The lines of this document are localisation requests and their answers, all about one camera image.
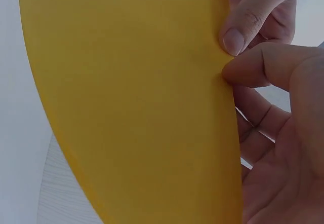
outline yellow paper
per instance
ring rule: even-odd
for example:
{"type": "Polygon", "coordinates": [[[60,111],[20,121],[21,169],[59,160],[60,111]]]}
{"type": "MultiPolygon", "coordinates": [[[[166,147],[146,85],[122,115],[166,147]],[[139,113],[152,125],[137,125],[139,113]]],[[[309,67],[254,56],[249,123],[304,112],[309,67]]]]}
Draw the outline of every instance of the yellow paper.
{"type": "Polygon", "coordinates": [[[45,111],[105,223],[241,223],[227,0],[20,0],[45,111]]]}

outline skin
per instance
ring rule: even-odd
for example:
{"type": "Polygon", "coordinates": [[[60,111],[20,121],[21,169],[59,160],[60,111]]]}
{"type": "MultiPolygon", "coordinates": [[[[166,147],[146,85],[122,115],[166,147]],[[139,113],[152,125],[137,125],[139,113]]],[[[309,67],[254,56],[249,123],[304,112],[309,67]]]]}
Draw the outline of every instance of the skin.
{"type": "Polygon", "coordinates": [[[242,222],[324,223],[324,50],[262,43],[222,73],[247,119],[237,112],[241,156],[253,165],[242,166],[242,222]],[[253,89],[270,84],[290,93],[291,113],[253,89]]]}
{"type": "Polygon", "coordinates": [[[236,56],[261,42],[290,44],[295,33],[296,0],[229,0],[231,12],[219,42],[236,56]]]}

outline knuckle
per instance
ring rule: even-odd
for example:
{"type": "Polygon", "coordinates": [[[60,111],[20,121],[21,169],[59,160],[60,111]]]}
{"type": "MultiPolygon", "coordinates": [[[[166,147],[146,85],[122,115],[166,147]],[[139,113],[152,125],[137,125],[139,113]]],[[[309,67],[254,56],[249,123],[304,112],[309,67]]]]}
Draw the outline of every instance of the knuckle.
{"type": "Polygon", "coordinates": [[[245,19],[251,24],[251,27],[255,30],[260,30],[263,24],[262,15],[252,11],[250,9],[247,9],[244,13],[245,19]]]}

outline finger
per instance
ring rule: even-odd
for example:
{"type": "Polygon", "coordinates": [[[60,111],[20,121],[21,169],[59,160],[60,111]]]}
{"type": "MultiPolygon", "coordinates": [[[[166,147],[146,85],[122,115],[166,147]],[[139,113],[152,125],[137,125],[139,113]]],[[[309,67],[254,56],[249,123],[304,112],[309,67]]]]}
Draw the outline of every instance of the finger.
{"type": "Polygon", "coordinates": [[[251,166],[274,148],[274,143],[237,112],[241,157],[251,166]]]}
{"type": "Polygon", "coordinates": [[[290,44],[295,34],[295,6],[290,3],[281,4],[285,8],[286,15],[280,18],[283,8],[276,8],[266,19],[260,34],[268,40],[279,40],[281,43],[290,44]]]}
{"type": "Polygon", "coordinates": [[[291,114],[272,105],[256,90],[247,87],[234,87],[235,106],[260,132],[276,139],[281,128],[291,114]]]}
{"type": "Polygon", "coordinates": [[[220,44],[229,54],[241,53],[260,31],[270,13],[285,0],[242,0],[222,27],[220,44]]]}
{"type": "Polygon", "coordinates": [[[229,62],[222,75],[233,85],[256,88],[273,84],[289,91],[294,70],[304,60],[321,54],[321,48],[261,43],[229,62]]]}
{"type": "Polygon", "coordinates": [[[247,177],[247,175],[249,174],[251,170],[249,168],[247,168],[246,166],[243,166],[241,164],[241,177],[242,177],[242,181],[244,181],[244,179],[247,177]]]}

